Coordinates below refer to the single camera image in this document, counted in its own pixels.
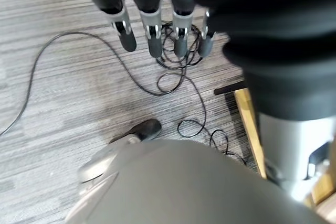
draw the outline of silver joint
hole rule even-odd
[[[175,39],[179,39],[179,32],[183,30],[183,39],[188,39],[188,33],[190,31],[191,24],[193,22],[193,15],[192,12],[189,15],[179,15],[176,12],[173,12],[173,30],[175,32]]]
[[[205,12],[204,18],[203,18],[203,26],[202,26],[202,31],[201,31],[201,36],[202,39],[205,40],[206,36],[208,35],[209,32],[209,27],[207,25],[207,20],[210,17],[209,10]],[[214,40],[216,32],[213,33],[211,40]]]
[[[116,23],[122,23],[122,26],[125,29],[126,34],[131,34],[132,27],[130,22],[130,17],[128,15],[126,6],[124,5],[124,1],[122,2],[122,10],[117,14],[105,14],[109,23],[112,24],[112,27],[117,31],[118,35],[120,32],[117,29]]]
[[[161,8],[157,9],[154,13],[145,13],[140,11],[140,16],[143,24],[143,28],[145,29],[145,34],[147,39],[152,38],[152,34],[150,32],[150,27],[155,27],[155,37],[156,39],[161,38],[161,28],[162,28],[162,21],[161,21]]]

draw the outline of silver metal cylinder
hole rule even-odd
[[[295,199],[302,200],[321,176],[321,166],[328,165],[328,157],[319,164],[310,164],[310,157],[333,141],[336,116],[288,121],[260,114],[259,120],[268,178]]]

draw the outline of black cable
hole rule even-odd
[[[158,80],[156,81],[156,87],[157,87],[157,89],[160,92],[153,92],[153,91],[150,91],[150,90],[146,89],[145,87],[143,87],[134,78],[134,76],[131,74],[130,70],[127,68],[127,66],[125,65],[125,63],[123,62],[123,60],[120,58],[119,54],[114,50],[114,48],[106,40],[100,38],[99,36],[94,35],[94,34],[90,34],[90,33],[84,33],[84,32],[81,32],[81,31],[66,31],[64,33],[56,35],[51,40],[49,40],[47,43],[45,43],[43,45],[43,47],[41,48],[41,50],[38,52],[38,54],[37,54],[37,56],[35,58],[33,67],[31,69],[31,72],[30,72],[28,89],[27,89],[27,94],[26,94],[26,98],[25,98],[24,104],[23,104],[23,106],[22,106],[22,108],[21,108],[18,116],[14,119],[14,121],[3,132],[0,133],[0,136],[4,135],[6,132],[8,132],[13,127],[13,125],[15,125],[18,122],[18,120],[21,118],[22,114],[24,113],[24,111],[25,111],[25,109],[27,107],[28,101],[29,101],[31,90],[32,90],[31,88],[32,88],[32,84],[33,84],[33,78],[34,78],[34,73],[35,73],[35,69],[36,69],[36,66],[37,66],[37,62],[38,62],[40,56],[42,55],[42,53],[44,52],[44,50],[50,44],[52,44],[55,40],[57,40],[60,37],[67,36],[67,35],[78,34],[78,35],[86,35],[86,36],[98,39],[101,42],[103,42],[113,52],[113,54],[116,56],[116,58],[122,64],[122,66],[124,67],[125,71],[129,75],[129,77],[132,79],[132,81],[141,90],[143,90],[144,92],[146,92],[148,94],[151,94],[151,95],[154,95],[154,96],[158,96],[158,97],[163,96],[163,95],[167,95],[167,94],[170,94],[170,93],[174,92],[175,90],[177,90],[182,85],[182,83],[183,83],[184,80],[189,81],[192,84],[192,86],[194,87],[195,92],[197,93],[197,95],[199,97],[199,100],[201,102],[202,109],[203,109],[203,112],[204,112],[204,121],[203,121],[203,123],[200,123],[200,122],[198,122],[196,120],[190,120],[190,119],[182,120],[178,124],[178,126],[177,126],[177,132],[179,133],[179,135],[182,136],[182,137],[185,137],[185,138],[190,138],[190,137],[199,135],[204,130],[209,135],[209,146],[212,147],[212,145],[213,145],[214,148],[216,148],[217,150],[219,150],[219,147],[217,146],[216,142],[214,141],[214,134],[216,132],[222,132],[222,134],[225,137],[225,144],[226,144],[225,150],[222,153],[225,154],[225,155],[234,155],[234,156],[236,156],[238,159],[240,159],[246,165],[246,161],[242,157],[240,157],[238,154],[236,154],[236,153],[231,152],[231,151],[228,150],[229,149],[228,136],[226,135],[226,133],[223,130],[218,129],[218,130],[215,130],[213,133],[210,133],[209,130],[205,127],[206,116],[207,116],[206,115],[205,103],[204,103],[203,98],[202,98],[202,96],[201,96],[201,94],[200,94],[200,92],[199,92],[196,84],[194,83],[194,81],[192,79],[190,79],[189,77],[186,76],[187,67],[188,66],[194,66],[194,65],[198,64],[202,60],[202,58],[199,57],[198,59],[196,59],[193,62],[193,60],[196,57],[196,52],[197,52],[198,45],[199,45],[200,39],[201,39],[201,32],[200,32],[200,30],[195,25],[191,26],[191,31],[192,31],[193,35],[195,36],[195,40],[193,41],[192,45],[189,47],[188,52],[186,53],[186,55],[183,58],[181,58],[181,59],[178,58],[177,61],[174,61],[174,60],[170,59],[167,56],[166,51],[172,51],[172,49],[167,49],[165,47],[165,44],[166,44],[166,42],[167,42],[168,39],[171,40],[172,42],[175,41],[175,39],[171,36],[172,31],[173,31],[173,29],[172,29],[172,22],[163,22],[162,31],[165,34],[165,37],[163,39],[163,56],[161,58],[159,58],[159,59],[156,59],[156,61],[157,61],[157,63],[160,66],[162,66],[164,68],[167,68],[167,69],[170,69],[170,70],[179,70],[179,71],[181,71],[181,73],[178,73],[178,72],[168,72],[168,73],[164,73],[161,76],[159,76]],[[173,63],[173,64],[178,64],[178,66],[168,66],[165,62],[170,62],[170,63]],[[164,90],[163,88],[160,87],[160,81],[162,80],[163,77],[166,77],[166,76],[179,76],[180,77],[180,79],[179,79],[178,83],[176,84],[176,86],[173,87],[173,88],[171,88],[170,90]],[[201,128],[195,134],[184,135],[184,134],[181,133],[180,128],[181,128],[181,125],[183,123],[186,123],[186,122],[192,122],[192,123],[198,124],[199,126],[201,126]]]

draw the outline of gray carpet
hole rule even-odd
[[[136,35],[136,52],[126,52],[91,0],[0,0],[0,131],[24,100],[35,54],[66,30],[93,33],[111,42],[131,72],[155,90],[165,70],[149,56],[139,13],[127,0]],[[163,19],[171,20],[164,1]],[[201,26],[204,10],[194,23]],[[247,138],[232,95],[215,97],[213,89],[241,80],[241,71],[222,55],[226,37],[216,38],[212,55],[190,68],[188,76],[205,101],[207,127],[221,128],[230,149],[247,157]],[[176,80],[165,79],[171,87]],[[40,59],[27,110],[0,138],[0,223],[63,223],[77,200],[76,171],[114,136],[148,118],[162,122],[160,138],[182,139],[181,119],[203,120],[193,87],[185,82],[175,93],[153,97],[139,90],[101,42],[71,35],[50,46]],[[187,128],[194,132],[194,126]],[[206,143],[207,136],[193,138]],[[249,159],[253,167],[253,158]]]

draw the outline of robotic hand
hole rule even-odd
[[[123,0],[93,1],[110,17],[124,48],[134,50],[136,43]],[[141,13],[150,53],[159,57],[162,51],[160,0],[135,2]],[[335,0],[172,2],[176,55],[182,57],[186,52],[195,3],[210,10],[203,26],[201,54],[209,52],[214,31],[224,31],[230,36],[223,53],[243,69],[257,112],[267,178],[292,197],[302,199],[328,167],[329,146],[336,133]],[[101,220],[92,223],[106,223],[108,217],[117,223],[131,223],[131,220],[137,223],[219,223],[226,217],[224,212],[232,215],[228,219],[231,223],[264,223],[270,219],[275,223],[323,223],[271,183],[256,179],[249,172],[241,171],[242,167],[223,161],[225,157],[219,158],[212,151],[196,145],[163,141],[123,148],[86,193],[86,200],[74,208],[69,223],[91,223],[90,218]],[[135,157],[130,158],[131,154],[138,158],[136,162],[133,162]],[[175,161],[181,157],[186,164],[177,165]],[[230,178],[221,177],[213,167],[207,166],[210,160],[221,163],[216,171],[230,170]],[[206,186],[209,180],[219,184]],[[248,202],[244,206],[253,205],[254,212],[242,217],[233,213],[234,209],[223,211],[225,201],[242,204],[235,202],[238,199],[232,199],[233,192],[244,197],[240,200]],[[215,203],[221,208],[210,210],[206,207],[207,204],[217,206]],[[90,209],[83,210],[83,206],[89,205]],[[107,207],[115,209],[108,212]],[[151,214],[148,212],[150,207],[153,208]],[[104,217],[95,209],[100,209],[100,213],[104,211]],[[79,216],[78,211],[82,215],[85,213],[86,217],[80,219],[82,222],[74,219]]]

